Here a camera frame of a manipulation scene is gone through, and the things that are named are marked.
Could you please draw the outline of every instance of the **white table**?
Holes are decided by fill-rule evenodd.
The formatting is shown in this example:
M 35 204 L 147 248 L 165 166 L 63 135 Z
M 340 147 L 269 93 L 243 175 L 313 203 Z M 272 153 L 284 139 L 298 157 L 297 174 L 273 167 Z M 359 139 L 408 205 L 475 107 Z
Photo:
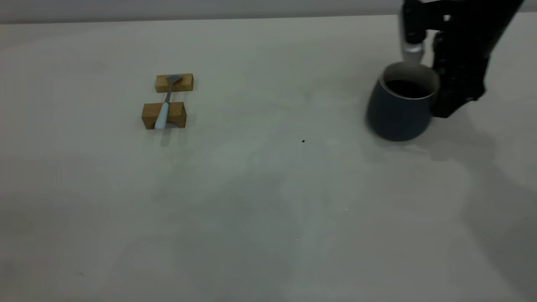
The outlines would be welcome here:
M 390 143 L 395 16 L 0 26 L 0 300 L 537 299 L 536 27 Z M 187 127 L 146 130 L 169 73 Z

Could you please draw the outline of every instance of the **coffee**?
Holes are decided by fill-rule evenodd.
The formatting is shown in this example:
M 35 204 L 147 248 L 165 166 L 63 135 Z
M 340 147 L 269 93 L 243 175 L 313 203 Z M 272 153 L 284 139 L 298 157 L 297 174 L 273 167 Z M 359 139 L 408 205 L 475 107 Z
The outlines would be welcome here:
M 386 83 L 386 86 L 394 93 L 406 98 L 422 98 L 431 94 L 419 84 L 405 80 L 391 80 Z

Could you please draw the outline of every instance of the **dark blue mug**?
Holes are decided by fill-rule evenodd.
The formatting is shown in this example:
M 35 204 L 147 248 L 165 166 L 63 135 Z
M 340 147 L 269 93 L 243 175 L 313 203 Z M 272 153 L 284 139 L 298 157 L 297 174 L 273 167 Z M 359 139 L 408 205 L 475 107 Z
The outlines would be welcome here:
M 405 62 L 391 64 L 371 93 L 367 122 L 384 139 L 411 140 L 431 122 L 431 106 L 439 89 L 440 77 L 433 69 Z

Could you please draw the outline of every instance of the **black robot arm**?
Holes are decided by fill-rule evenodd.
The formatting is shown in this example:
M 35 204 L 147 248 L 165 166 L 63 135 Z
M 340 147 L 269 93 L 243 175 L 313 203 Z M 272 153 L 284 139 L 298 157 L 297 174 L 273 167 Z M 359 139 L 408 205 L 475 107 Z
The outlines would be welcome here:
M 490 53 L 523 0 L 404 0 L 401 11 L 403 57 L 426 38 L 434 37 L 433 69 L 440 91 L 433 104 L 436 117 L 447 118 L 485 93 L 484 78 Z

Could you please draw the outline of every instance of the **spoon handle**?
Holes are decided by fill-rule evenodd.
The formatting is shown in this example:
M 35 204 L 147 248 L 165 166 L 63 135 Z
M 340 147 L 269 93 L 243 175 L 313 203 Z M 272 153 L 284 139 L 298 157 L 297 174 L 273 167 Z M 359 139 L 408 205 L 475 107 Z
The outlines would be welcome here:
M 155 122 L 155 129 L 164 129 L 166 126 L 166 120 L 168 119 L 168 108 L 170 104 L 167 102 L 162 103 L 161 111 L 158 113 L 157 121 Z

